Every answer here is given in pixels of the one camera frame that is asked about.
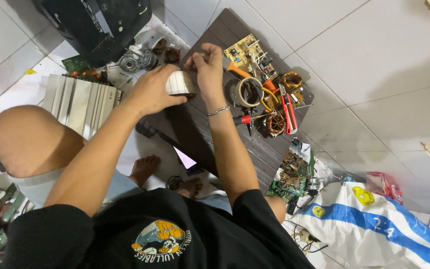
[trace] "masking tape roll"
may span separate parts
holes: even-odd
[[[165,90],[169,95],[195,97],[197,94],[196,86],[188,72],[175,71],[167,80]]]
[[[250,103],[248,103],[247,102],[247,100],[245,100],[245,99],[243,99],[243,95],[242,95],[242,85],[244,84],[244,83],[247,83],[248,81],[250,81],[251,83],[253,83],[253,84],[257,84],[257,85],[259,85],[260,86],[260,90],[259,90],[259,95],[260,95],[260,99],[262,99],[263,98],[263,96],[264,96],[264,91],[262,91],[261,90],[261,87],[263,87],[263,85],[261,85],[261,82],[258,80],[258,79],[256,79],[256,78],[254,78],[254,77],[247,77],[247,78],[244,78],[244,79],[242,79],[237,85],[236,85],[236,101],[240,104],[240,105],[242,105],[242,106],[244,106],[244,107],[254,107],[254,106],[257,106],[257,105],[259,105],[260,104],[260,99],[258,99],[258,101],[256,102],[256,103],[254,103],[254,104],[250,104]]]

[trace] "dark wooden board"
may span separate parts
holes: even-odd
[[[194,52],[205,53],[200,48],[201,44],[213,43],[222,49],[226,49],[249,34],[251,34],[250,30],[230,10],[224,9],[181,60],[182,70],[188,71],[183,67],[183,63]],[[260,46],[265,52],[268,52],[269,57],[273,58],[272,65],[278,73],[290,70],[268,46],[262,42],[260,42]],[[198,85],[196,73],[194,72],[192,72],[192,79]],[[235,99],[234,90],[238,81],[239,78],[231,72],[224,72],[224,94],[233,116],[242,114],[241,107],[234,105],[233,102]],[[308,90],[304,91],[303,96],[307,103],[311,103],[313,100],[313,94]],[[264,110],[261,105],[257,109],[258,114]],[[308,108],[295,111],[298,125],[301,124],[307,110]],[[169,143],[175,145],[202,167],[217,176],[212,134],[208,126],[206,113],[205,102],[200,95],[197,95],[186,104],[167,108],[160,113],[148,115],[144,119],[162,132]],[[264,127],[260,126],[262,121],[263,119],[258,119],[254,122],[252,130],[254,134],[252,136],[249,135],[246,125],[237,126],[237,131],[255,166],[260,188],[263,192],[266,192],[283,160],[284,154],[288,150],[292,138],[296,135],[284,134],[279,135],[277,138],[271,138]]]

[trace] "blue stripe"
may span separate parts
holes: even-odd
[[[324,209],[324,214],[321,217],[318,217],[314,214],[313,208],[315,206],[319,206]],[[419,244],[411,238],[405,236],[394,225],[394,223],[392,223],[391,220],[385,216],[362,212],[354,207],[337,203],[332,204],[330,206],[321,206],[316,203],[312,203],[311,205],[305,206],[300,211],[300,214],[316,217],[321,220],[336,220],[352,223],[360,228],[372,230],[379,234],[385,235],[387,241],[410,249],[421,259],[430,264],[430,248]]]
[[[406,219],[406,222],[408,223],[412,231],[416,235],[419,235],[419,237],[430,243],[430,228],[426,224],[418,220],[418,218],[409,210],[404,208],[404,206],[398,204],[396,201],[389,197],[385,198],[390,201],[394,205],[394,207],[396,207],[397,211],[403,214],[404,218]]]

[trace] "black casing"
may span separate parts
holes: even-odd
[[[117,62],[152,17],[150,0],[32,1],[94,67]]]

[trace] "hand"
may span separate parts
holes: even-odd
[[[145,116],[160,112],[166,107],[187,102],[187,97],[170,96],[165,90],[169,76],[178,70],[180,68],[175,65],[165,65],[145,73],[135,83],[127,99],[120,106]]]
[[[198,86],[208,113],[226,106],[223,94],[222,49],[211,43],[202,44],[210,54],[195,52],[185,63],[185,68],[197,71]]]

